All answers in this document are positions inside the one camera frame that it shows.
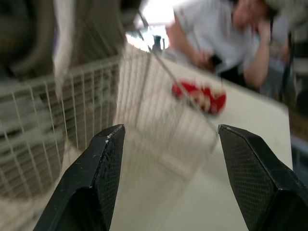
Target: wire mesh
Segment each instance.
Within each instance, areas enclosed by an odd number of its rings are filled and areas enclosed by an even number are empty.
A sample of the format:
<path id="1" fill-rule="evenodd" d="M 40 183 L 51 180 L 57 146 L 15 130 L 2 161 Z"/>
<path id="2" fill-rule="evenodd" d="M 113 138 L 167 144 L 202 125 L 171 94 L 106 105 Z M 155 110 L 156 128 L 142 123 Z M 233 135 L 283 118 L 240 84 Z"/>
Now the wire mesh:
<path id="1" fill-rule="evenodd" d="M 0 230 L 31 230 L 59 178 L 114 124 L 126 126 L 111 230 L 156 230 L 217 141 L 206 117 L 171 94 L 174 80 L 151 54 L 121 57 L 0 94 Z"/>

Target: red object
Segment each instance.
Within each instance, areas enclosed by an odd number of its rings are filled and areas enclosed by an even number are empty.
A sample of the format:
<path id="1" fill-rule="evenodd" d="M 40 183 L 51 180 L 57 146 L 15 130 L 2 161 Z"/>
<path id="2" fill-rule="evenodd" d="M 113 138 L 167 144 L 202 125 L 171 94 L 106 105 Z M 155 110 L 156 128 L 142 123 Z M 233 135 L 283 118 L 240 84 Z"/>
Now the red object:
<path id="1" fill-rule="evenodd" d="M 194 98 L 201 109 L 210 114 L 220 113 L 226 104 L 227 95 L 223 89 L 214 90 L 209 86 L 199 88 L 195 84 L 185 81 L 180 82 L 180 84 Z M 183 96 L 182 90 L 176 83 L 172 86 L 172 92 L 178 98 Z"/>

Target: dark hair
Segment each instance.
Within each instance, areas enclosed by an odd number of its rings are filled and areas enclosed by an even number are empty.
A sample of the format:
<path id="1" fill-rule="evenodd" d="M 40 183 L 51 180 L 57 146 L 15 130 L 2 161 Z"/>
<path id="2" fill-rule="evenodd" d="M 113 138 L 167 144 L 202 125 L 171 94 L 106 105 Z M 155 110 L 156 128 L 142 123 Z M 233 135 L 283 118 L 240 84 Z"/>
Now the dark hair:
<path id="1" fill-rule="evenodd" d="M 229 0 L 229 1 L 232 2 L 234 5 L 236 5 L 239 0 Z M 274 8 L 270 7 L 265 2 L 265 0 L 259 0 L 259 1 L 264 3 L 267 6 L 267 8 L 268 8 L 268 12 L 266 14 L 266 18 L 269 19 L 269 20 L 273 20 L 277 16 L 278 10 L 275 10 Z"/>
<path id="2" fill-rule="evenodd" d="M 266 2 L 264 3 L 267 5 L 267 8 L 268 8 L 266 17 L 270 20 L 273 20 L 277 16 L 278 10 L 271 8 Z"/>

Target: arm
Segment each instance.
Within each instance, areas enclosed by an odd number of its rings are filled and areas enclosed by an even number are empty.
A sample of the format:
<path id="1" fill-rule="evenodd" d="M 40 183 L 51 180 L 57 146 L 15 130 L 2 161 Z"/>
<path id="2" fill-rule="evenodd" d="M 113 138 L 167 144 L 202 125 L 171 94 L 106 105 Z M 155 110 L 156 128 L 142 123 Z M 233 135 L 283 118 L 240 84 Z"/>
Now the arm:
<path id="1" fill-rule="evenodd" d="M 259 89 L 266 79 L 270 62 L 269 51 L 268 43 L 261 42 L 249 68 L 244 71 L 244 78 L 249 86 Z"/>
<path id="2" fill-rule="evenodd" d="M 281 58 L 282 61 L 287 64 L 290 62 L 290 48 L 289 48 L 289 38 L 287 38 L 281 47 Z"/>
<path id="3" fill-rule="evenodd" d="M 259 89 L 266 79 L 270 62 L 270 23 L 262 21 L 258 25 L 260 35 L 260 45 L 257 54 L 253 58 L 248 68 L 244 71 L 246 83 L 256 89 Z"/>
<path id="4" fill-rule="evenodd" d="M 183 53 L 192 63 L 197 51 L 191 46 L 186 38 L 186 35 L 180 25 L 180 22 L 175 15 L 175 22 L 172 26 L 166 29 L 167 35 L 170 38 L 172 46 Z"/>
<path id="5" fill-rule="evenodd" d="M 183 53 L 192 64 L 203 70 L 213 71 L 213 65 L 210 62 L 211 55 L 205 51 L 198 52 L 192 47 L 176 15 L 174 24 L 166 28 L 166 32 L 172 47 Z"/>

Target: table surface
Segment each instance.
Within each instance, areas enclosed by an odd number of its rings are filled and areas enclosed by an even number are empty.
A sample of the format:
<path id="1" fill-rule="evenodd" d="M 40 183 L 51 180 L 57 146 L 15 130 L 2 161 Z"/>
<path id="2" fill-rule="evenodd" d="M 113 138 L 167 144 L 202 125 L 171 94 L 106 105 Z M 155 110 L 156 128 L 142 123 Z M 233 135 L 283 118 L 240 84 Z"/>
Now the table surface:
<path id="1" fill-rule="evenodd" d="M 226 108 L 215 125 L 227 124 L 261 136 L 276 156 L 292 169 L 289 116 L 287 108 L 271 99 L 238 87 L 218 77 L 178 65 L 163 58 L 175 76 L 198 84 L 221 87 L 227 92 Z M 165 223 L 170 231 L 247 230 L 232 192 L 220 142 L 209 161 L 196 173 Z"/>

